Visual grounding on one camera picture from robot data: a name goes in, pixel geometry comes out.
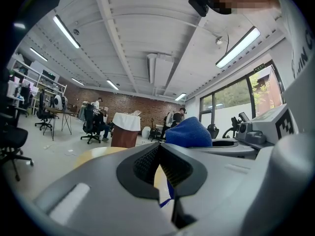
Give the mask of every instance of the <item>brick wall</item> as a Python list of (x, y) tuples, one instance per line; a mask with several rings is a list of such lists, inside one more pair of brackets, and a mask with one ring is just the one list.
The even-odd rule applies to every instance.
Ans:
[(78, 109), (81, 107), (83, 101), (92, 102), (101, 97), (103, 102), (100, 103), (100, 107), (108, 107), (108, 121), (113, 119), (116, 112), (132, 113), (136, 110), (141, 111), (141, 129), (145, 126), (151, 127), (152, 118), (154, 119), (153, 125), (163, 125), (163, 119), (168, 112), (178, 110), (182, 107), (175, 103), (151, 100), (143, 97), (84, 89), (77, 87), (61, 77), (59, 78), (59, 83), (67, 85), (64, 95), (67, 97), (68, 103), (77, 105)]

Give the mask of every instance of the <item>white ceiling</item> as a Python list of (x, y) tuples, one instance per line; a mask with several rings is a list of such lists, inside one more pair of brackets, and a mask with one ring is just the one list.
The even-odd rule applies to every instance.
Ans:
[[(58, 14), (73, 32), (81, 48), (75, 49), (52, 18)], [(133, 95), (176, 98), (191, 94), (253, 47), (271, 36), (280, 15), (273, 9), (255, 13), (220, 15), (212, 10), (201, 19), (188, 0), (60, 0), (59, 6), (42, 18), (27, 34), (19, 50), (37, 59), (68, 80), (82, 81), (87, 87), (112, 88)], [(261, 36), (225, 68), (215, 63), (225, 54), (227, 34), (231, 48), (252, 26)], [(223, 44), (215, 39), (223, 37)], [(42, 53), (41, 61), (29, 47)], [(149, 83), (146, 56), (162, 53), (175, 58), (165, 87), (154, 90)]]

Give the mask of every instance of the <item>white floor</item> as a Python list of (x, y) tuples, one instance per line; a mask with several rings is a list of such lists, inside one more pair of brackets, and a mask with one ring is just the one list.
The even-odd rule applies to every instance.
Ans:
[[(73, 170), (78, 155), (92, 148), (110, 147), (111, 145), (110, 134), (108, 135), (109, 141), (100, 144), (95, 141), (88, 145), (86, 139), (80, 140), (85, 132), (82, 129), (83, 122), (76, 118), (71, 118), (72, 135), (67, 125), (61, 131), (62, 116), (60, 115), (60, 117), (56, 120), (54, 141), (52, 141), (50, 130), (47, 129), (43, 135), (43, 130), (39, 130), (39, 125), (34, 126), (36, 122), (40, 122), (36, 116), (20, 117), (18, 127), (29, 132), (22, 150), (24, 156), (33, 159), (34, 166), (30, 166), (29, 162), (23, 160), (16, 160), (21, 178), (19, 182), (15, 180), (11, 162), (6, 162), (3, 168), (13, 187), (30, 200), (37, 197), (49, 184)], [(136, 146), (150, 142), (151, 140), (138, 136)]]

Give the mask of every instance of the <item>exit sign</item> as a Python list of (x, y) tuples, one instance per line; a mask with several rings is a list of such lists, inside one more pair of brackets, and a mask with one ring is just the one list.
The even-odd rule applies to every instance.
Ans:
[(257, 73), (257, 72), (261, 71), (264, 68), (266, 68), (265, 64), (261, 64), (258, 67), (254, 68), (254, 72)]

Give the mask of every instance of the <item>window frame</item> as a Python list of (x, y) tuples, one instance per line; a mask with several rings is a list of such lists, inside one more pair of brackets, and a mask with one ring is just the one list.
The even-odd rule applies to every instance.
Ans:
[[(275, 72), (275, 75), (277, 77), (277, 81), (278, 81), (278, 86), (280, 88), (280, 91), (281, 91), (281, 98), (282, 98), (282, 102), (283, 104), (285, 103), (283, 97), (282, 97), (282, 93), (284, 92), (284, 87), (283, 87), (283, 83), (282, 83), (282, 80), (281, 80), (281, 77), (279, 75), (279, 72), (276, 68), (276, 65), (275, 63), (273, 62), (273, 60), (270, 60), (268, 62), (265, 63), (265, 67), (268, 67), (270, 66), (272, 67), (272, 69), (274, 70)], [(255, 118), (256, 117), (256, 107), (255, 107), (255, 100), (254, 100), (254, 94), (253, 94), (253, 91), (252, 91), (252, 85), (251, 85), (251, 81), (250, 81), (250, 76), (255, 74), (254, 70), (248, 74), (246, 74), (245, 76), (233, 81), (232, 83), (218, 89), (218, 90), (215, 90), (203, 97), (200, 98), (200, 104), (199, 104), (199, 121), (201, 122), (201, 118), (202, 118), (202, 115), (203, 114), (208, 114), (208, 113), (211, 113), (211, 124), (215, 124), (215, 114), (216, 114), (216, 108), (215, 108), (215, 105), (216, 105), (216, 98), (215, 98), (215, 94), (219, 91), (222, 91), (242, 80), (246, 80), (247, 82), (247, 87), (248, 87), (248, 90), (249, 90), (249, 93), (250, 93), (250, 100), (251, 100), (251, 105), (252, 105), (252, 118)], [(206, 98), (206, 97), (209, 97), (210, 95), (212, 95), (212, 109), (211, 110), (204, 110), (202, 111), (202, 106), (203, 106), (203, 99)]]

